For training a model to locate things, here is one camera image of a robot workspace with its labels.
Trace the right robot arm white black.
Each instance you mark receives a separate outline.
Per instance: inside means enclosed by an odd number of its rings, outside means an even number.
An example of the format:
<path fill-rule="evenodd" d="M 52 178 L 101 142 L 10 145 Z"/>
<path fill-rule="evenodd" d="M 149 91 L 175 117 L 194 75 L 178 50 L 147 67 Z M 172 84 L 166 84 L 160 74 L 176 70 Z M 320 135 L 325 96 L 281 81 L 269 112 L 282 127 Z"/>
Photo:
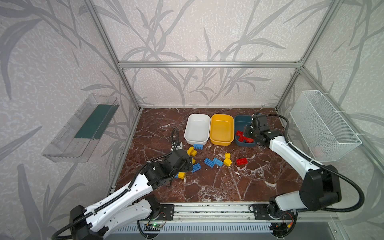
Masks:
<path fill-rule="evenodd" d="M 298 191 L 270 198 L 268 213 L 273 218 L 278 218 L 283 212 L 290 210 L 348 213 L 364 205 L 365 194 L 355 182 L 340 174 L 334 166 L 326 166 L 309 157 L 289 142 L 285 133 L 270 129 L 268 115 L 253 114 L 252 121 L 245 127 L 244 134 L 246 138 L 253 139 L 282 157 L 303 180 Z M 351 207 L 333 208 L 332 206 L 342 200 L 340 181 L 345 181 L 358 193 L 358 201 Z"/>

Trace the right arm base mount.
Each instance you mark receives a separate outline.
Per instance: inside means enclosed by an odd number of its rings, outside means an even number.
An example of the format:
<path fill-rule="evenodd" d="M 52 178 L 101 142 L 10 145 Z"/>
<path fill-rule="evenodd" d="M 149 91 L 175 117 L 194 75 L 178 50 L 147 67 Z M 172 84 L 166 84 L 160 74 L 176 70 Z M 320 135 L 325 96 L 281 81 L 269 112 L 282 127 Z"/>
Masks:
<path fill-rule="evenodd" d="M 282 211 L 276 204 L 256 203 L 248 207 L 254 215 L 255 220 L 293 220 L 295 213 L 293 210 Z"/>

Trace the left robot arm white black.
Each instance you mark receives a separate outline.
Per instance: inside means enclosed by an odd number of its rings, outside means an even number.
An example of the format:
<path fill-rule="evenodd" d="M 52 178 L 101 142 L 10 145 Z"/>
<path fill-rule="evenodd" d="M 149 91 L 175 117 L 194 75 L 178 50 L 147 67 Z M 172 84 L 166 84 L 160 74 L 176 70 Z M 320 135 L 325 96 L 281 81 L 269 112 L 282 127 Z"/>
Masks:
<path fill-rule="evenodd" d="M 182 148 L 178 129 L 171 133 L 171 151 L 147 161 L 133 179 L 103 200 L 70 212 L 70 222 L 52 235 L 53 240 L 104 240 L 125 224 L 159 215 L 160 203 L 148 195 L 171 185 L 179 173 L 193 169 L 193 160 Z"/>

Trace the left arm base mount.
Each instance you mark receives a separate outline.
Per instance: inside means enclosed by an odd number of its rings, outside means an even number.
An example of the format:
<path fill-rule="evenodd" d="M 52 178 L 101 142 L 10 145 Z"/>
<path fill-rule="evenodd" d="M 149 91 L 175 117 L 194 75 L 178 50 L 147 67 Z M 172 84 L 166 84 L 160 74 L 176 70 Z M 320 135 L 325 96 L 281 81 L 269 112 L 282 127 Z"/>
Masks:
<path fill-rule="evenodd" d="M 160 204 L 149 215 L 141 221 L 171 221 L 174 218 L 174 204 Z"/>

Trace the red brick wide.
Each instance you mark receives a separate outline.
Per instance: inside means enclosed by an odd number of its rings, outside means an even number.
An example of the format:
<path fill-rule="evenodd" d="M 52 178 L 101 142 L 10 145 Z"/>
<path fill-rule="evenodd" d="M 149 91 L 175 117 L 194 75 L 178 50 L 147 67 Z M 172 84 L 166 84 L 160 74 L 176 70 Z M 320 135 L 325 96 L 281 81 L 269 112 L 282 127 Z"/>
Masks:
<path fill-rule="evenodd" d="M 244 166 L 248 163 L 247 158 L 241 158 L 236 160 L 236 165 L 237 166 Z"/>

